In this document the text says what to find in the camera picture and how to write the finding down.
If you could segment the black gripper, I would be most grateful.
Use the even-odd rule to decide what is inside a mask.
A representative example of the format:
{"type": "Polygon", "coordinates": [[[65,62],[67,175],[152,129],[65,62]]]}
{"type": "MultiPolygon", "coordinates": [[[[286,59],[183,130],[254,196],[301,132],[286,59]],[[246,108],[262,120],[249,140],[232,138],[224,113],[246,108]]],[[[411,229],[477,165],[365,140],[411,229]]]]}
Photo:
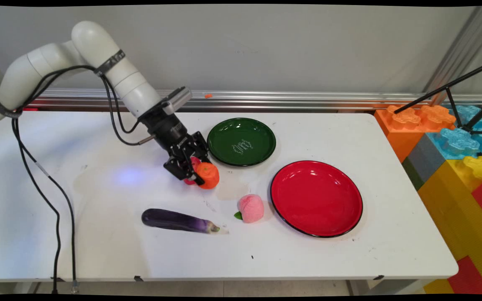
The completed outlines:
{"type": "Polygon", "coordinates": [[[192,158],[210,163],[209,146],[200,131],[191,134],[175,114],[167,114],[156,105],[140,116],[140,122],[150,135],[168,152],[169,159],[163,167],[178,180],[193,181],[204,185],[206,181],[192,166],[192,158]]]}

